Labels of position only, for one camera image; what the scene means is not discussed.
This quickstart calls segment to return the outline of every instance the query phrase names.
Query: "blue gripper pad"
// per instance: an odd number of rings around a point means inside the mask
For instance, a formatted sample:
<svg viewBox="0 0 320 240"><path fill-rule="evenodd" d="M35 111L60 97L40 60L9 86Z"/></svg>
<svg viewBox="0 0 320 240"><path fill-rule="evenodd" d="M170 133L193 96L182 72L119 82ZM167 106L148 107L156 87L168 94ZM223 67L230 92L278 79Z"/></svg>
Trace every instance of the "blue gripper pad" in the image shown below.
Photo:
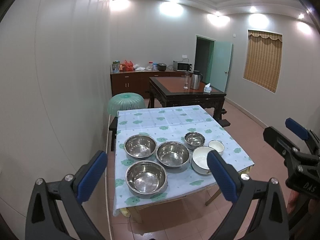
<svg viewBox="0 0 320 240"><path fill-rule="evenodd" d="M241 186L240 182L237 183L239 174L235 168L232 165L227 164L215 150L208 153L207 163L224 198L235 203L238 200L237 190Z"/></svg>
<svg viewBox="0 0 320 240"><path fill-rule="evenodd" d="M298 124L292 118L288 118L287 120L285 120L285 126L291 132L293 132L296 136L298 136L301 140L308 140L309 138L308 130L303 126L301 126L300 124Z"/></svg>
<svg viewBox="0 0 320 240"><path fill-rule="evenodd" d="M88 201L108 163L108 156L98 151L90 162L75 175L76 198L79 203Z"/></svg>

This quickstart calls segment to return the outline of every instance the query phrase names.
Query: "tablecloth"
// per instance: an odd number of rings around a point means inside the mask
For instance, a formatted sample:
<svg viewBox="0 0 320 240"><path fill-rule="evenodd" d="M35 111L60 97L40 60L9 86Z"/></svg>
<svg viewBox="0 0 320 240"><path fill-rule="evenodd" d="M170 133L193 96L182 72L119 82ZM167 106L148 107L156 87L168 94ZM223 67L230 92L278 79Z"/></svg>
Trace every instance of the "tablecloth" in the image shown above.
<svg viewBox="0 0 320 240"><path fill-rule="evenodd" d="M125 153L124 142L127 138L135 134L146 134L151 136L159 146L165 141L184 143L184 136L190 131L197 131L204 135L205 146L208 146L211 140L221 141L225 146L222 158L226 163L233 165L237 171L254 165L238 143L200 106L119 111L113 215L118 215L120 208L177 198L216 183L211 174L198 174L189 164L178 169L166 169L168 186L163 192L142 196L129 190L124 180L125 172L132 163L139 160ZM155 155L150 156L147 160L157 162Z"/></svg>

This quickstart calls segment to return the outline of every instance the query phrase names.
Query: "striped window shade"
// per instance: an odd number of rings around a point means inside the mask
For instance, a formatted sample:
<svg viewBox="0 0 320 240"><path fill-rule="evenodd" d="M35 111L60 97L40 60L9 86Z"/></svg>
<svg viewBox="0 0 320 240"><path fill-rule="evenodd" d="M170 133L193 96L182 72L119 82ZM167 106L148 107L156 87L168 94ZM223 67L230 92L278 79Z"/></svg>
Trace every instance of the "striped window shade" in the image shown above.
<svg viewBox="0 0 320 240"><path fill-rule="evenodd" d="M282 58L282 35L249 30L248 37L244 78L275 93Z"/></svg>

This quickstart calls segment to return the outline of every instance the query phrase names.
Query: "tissue box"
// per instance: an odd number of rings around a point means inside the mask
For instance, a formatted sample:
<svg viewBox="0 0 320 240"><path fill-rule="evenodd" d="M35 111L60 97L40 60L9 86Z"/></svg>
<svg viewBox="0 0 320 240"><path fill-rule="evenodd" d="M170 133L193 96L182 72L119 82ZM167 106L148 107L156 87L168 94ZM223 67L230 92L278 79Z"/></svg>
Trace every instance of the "tissue box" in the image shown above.
<svg viewBox="0 0 320 240"><path fill-rule="evenodd" d="M205 93L210 93L211 92L211 87L204 87L203 92Z"/></svg>

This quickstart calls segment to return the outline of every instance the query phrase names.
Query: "silver bolt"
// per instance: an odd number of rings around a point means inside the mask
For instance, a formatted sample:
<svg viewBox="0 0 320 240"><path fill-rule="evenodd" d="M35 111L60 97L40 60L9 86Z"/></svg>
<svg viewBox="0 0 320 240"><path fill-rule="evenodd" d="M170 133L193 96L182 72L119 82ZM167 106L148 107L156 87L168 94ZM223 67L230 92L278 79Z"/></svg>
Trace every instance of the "silver bolt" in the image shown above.
<svg viewBox="0 0 320 240"><path fill-rule="evenodd" d="M240 175L240 177L241 177L242 180L249 180L249 179L250 179L249 175L246 174L246 173L242 173L242 174Z"/></svg>
<svg viewBox="0 0 320 240"><path fill-rule="evenodd" d="M272 184L278 184L278 180L276 178L271 178L271 183Z"/></svg>
<svg viewBox="0 0 320 240"><path fill-rule="evenodd" d="M68 174L68 175L66 175L66 176L64 177L64 179L65 179L66 181L72 181L72 180L73 180L73 175L72 175L72 174Z"/></svg>
<svg viewBox="0 0 320 240"><path fill-rule="evenodd" d="M301 165L298 165L298 171L303 172L303 168Z"/></svg>
<svg viewBox="0 0 320 240"><path fill-rule="evenodd" d="M37 179L37 180L36 180L36 184L37 184L37 185L41 185L42 182L43 182L43 179Z"/></svg>

